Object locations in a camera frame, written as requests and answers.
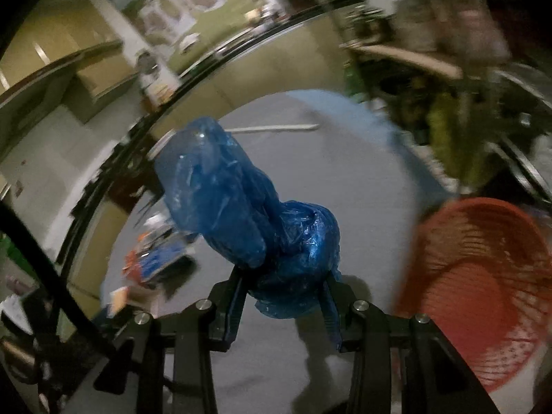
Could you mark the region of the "grey table cloth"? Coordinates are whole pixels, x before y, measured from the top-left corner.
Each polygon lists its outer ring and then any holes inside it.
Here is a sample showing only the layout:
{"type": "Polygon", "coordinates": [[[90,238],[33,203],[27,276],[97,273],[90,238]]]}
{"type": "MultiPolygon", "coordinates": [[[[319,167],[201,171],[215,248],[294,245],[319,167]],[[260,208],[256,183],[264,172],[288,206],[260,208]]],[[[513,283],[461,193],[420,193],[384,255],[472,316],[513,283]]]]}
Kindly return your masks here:
{"type": "Polygon", "coordinates": [[[223,413],[346,413],[353,357],[337,352],[313,297],[334,271],[356,296],[390,310],[414,227],[451,197],[381,112],[335,92],[279,92],[219,121],[199,118],[147,163],[160,185],[119,234],[101,296],[125,284],[127,252],[146,220],[166,215],[193,242],[167,269],[160,315],[252,273],[239,335],[213,358],[223,413]]]}

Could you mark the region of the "waterfall landscape poster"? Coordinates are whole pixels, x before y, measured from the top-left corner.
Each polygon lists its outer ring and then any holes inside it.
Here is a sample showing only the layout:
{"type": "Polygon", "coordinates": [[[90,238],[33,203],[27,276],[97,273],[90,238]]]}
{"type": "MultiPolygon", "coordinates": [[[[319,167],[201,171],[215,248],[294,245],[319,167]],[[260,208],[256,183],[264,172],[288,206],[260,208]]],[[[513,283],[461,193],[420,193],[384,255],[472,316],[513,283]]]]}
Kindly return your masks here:
{"type": "Polygon", "coordinates": [[[244,31],[266,0],[109,0],[168,68],[180,74],[244,31]]]}

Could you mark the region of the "blue foil carton box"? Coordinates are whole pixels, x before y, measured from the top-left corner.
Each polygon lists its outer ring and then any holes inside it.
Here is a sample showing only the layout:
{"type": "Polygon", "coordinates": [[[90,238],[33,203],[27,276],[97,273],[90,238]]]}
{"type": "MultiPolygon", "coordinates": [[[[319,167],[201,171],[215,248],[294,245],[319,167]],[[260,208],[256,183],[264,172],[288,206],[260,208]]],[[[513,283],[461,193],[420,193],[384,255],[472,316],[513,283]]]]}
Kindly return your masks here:
{"type": "Polygon", "coordinates": [[[146,287],[180,259],[194,252],[198,234],[180,231],[169,215],[156,212],[147,217],[132,249],[125,255],[122,275],[146,287]]]}

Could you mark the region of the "white thin rod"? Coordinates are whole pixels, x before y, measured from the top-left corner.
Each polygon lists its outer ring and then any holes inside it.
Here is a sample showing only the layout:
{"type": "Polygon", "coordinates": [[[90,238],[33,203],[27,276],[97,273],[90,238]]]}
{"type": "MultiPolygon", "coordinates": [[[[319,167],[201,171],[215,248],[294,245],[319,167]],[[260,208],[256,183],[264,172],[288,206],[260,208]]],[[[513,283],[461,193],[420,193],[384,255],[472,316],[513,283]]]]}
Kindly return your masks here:
{"type": "Polygon", "coordinates": [[[228,128],[227,133],[231,134],[253,134],[253,133],[267,133],[267,132],[310,132],[315,131],[320,127],[319,124],[281,124],[281,125],[261,125],[261,126],[249,126],[228,128]]]}

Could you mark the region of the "blue plastic bag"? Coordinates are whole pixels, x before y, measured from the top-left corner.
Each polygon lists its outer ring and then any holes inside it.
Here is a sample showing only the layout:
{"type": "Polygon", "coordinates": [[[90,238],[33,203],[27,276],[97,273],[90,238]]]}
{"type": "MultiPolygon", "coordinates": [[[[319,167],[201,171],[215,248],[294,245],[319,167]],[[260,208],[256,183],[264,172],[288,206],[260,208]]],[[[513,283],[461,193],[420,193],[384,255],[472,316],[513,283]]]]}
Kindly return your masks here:
{"type": "Polygon", "coordinates": [[[180,231],[249,274],[255,307],[273,319],[318,306],[326,273],[339,278],[339,225],[326,207],[281,201],[274,184],[210,117],[174,133],[154,159],[170,216],[180,231]]]}

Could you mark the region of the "red plastic mesh basket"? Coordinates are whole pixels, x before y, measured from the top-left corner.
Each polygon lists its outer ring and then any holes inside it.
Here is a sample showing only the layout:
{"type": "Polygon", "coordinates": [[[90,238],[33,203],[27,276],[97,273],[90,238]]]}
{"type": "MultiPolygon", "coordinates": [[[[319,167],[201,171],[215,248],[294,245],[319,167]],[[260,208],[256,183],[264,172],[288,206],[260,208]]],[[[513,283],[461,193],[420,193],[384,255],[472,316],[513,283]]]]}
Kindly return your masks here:
{"type": "Polygon", "coordinates": [[[394,311],[430,316],[492,393],[527,364],[551,320],[551,255],[502,200],[447,203],[416,227],[394,311]]]}

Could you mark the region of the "metal storage rack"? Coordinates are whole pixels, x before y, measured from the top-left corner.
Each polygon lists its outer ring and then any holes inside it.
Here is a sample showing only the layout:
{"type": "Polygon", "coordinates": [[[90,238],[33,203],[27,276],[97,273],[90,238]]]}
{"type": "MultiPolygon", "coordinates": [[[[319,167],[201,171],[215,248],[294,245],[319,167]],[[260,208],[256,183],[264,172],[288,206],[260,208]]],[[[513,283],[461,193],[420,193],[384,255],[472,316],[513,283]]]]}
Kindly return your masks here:
{"type": "Polygon", "coordinates": [[[551,74],[487,0],[314,1],[444,191],[550,210],[551,74]]]}

